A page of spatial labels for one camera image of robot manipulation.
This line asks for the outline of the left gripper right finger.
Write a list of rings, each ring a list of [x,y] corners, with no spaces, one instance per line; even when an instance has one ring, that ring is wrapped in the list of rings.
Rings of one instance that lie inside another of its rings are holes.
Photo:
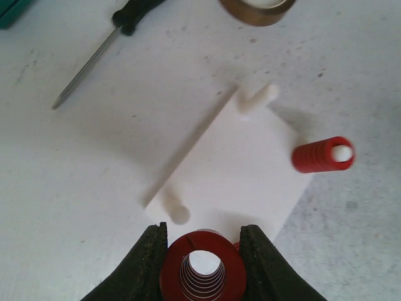
[[[259,226],[241,228],[239,253],[246,269],[244,300],[326,300],[295,272]]]

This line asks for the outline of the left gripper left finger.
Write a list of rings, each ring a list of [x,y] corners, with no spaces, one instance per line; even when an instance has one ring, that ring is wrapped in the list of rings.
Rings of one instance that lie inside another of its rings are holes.
[[[116,269],[83,300],[162,300],[159,275],[167,247],[167,223],[148,226]]]

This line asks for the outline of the large red spring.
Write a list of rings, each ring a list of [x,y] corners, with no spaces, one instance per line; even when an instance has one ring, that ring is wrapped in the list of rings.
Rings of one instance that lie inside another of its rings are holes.
[[[234,244],[198,230],[168,247],[159,284],[164,300],[242,300],[246,269]]]

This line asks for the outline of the white peg base plate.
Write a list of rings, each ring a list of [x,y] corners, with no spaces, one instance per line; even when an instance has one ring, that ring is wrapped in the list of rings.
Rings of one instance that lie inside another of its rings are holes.
[[[237,91],[161,185],[145,210],[169,241],[207,229],[237,242],[249,224],[277,237],[311,181],[291,163],[298,133],[268,109],[278,96],[275,84]]]

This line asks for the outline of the large black orange screwdriver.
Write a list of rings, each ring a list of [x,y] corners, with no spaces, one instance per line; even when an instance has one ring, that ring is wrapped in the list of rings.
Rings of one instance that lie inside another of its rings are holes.
[[[86,74],[95,66],[98,59],[115,41],[118,35],[132,36],[138,23],[141,22],[151,10],[164,2],[164,0],[129,0],[123,8],[115,11],[112,16],[112,23],[115,29],[83,65],[81,70],[75,75],[71,82],[69,82],[65,89],[58,95],[51,109],[56,110],[67,101],[70,95],[84,80]]]

